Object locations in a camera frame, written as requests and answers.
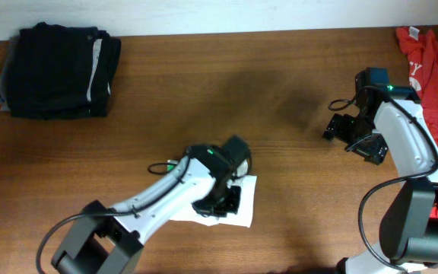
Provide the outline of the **white t-shirt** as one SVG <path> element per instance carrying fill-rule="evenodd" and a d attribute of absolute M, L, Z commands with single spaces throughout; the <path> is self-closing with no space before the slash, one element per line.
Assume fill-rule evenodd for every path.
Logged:
<path fill-rule="evenodd" d="M 237 213 L 227 213 L 225 217 L 204 217 L 192 209 L 190 205 L 179 210 L 171 221 L 192 221 L 201 225 L 236 225 L 249 228 L 252 224 L 254 195 L 257 176 L 246 175 L 242 179 L 228 181 L 227 185 L 232 188 L 238 186 L 241 190 L 240 202 Z"/>

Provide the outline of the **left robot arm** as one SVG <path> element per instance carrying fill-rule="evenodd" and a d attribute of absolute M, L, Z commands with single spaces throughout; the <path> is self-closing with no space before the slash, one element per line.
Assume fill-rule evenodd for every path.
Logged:
<path fill-rule="evenodd" d="M 192 145 L 181 160 L 144 192 L 107 208 L 95 200 L 55 225 L 71 228 L 51 259 L 60 273 L 131 273 L 145 243 L 179 210 L 201 217 L 237 214 L 243 190 L 242 164 L 249 146 L 229 139 L 221 146 Z"/>

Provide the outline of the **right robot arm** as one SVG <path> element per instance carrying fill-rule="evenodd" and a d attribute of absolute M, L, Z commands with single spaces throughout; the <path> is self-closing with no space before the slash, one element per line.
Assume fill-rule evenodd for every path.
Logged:
<path fill-rule="evenodd" d="M 411 87 L 365 85 L 350 101 L 356 117 L 335 114 L 326 139 L 347 143 L 347 150 L 378 161 L 390 153 L 398 177 L 380 183 L 362 198 L 357 225 L 366 247 L 341 259 L 337 273 L 420 273 L 438 268 L 438 147 L 424 119 L 421 99 Z M 382 218 L 379 240 L 370 244 L 363 226 L 368 199 L 383 187 L 401 189 Z"/>

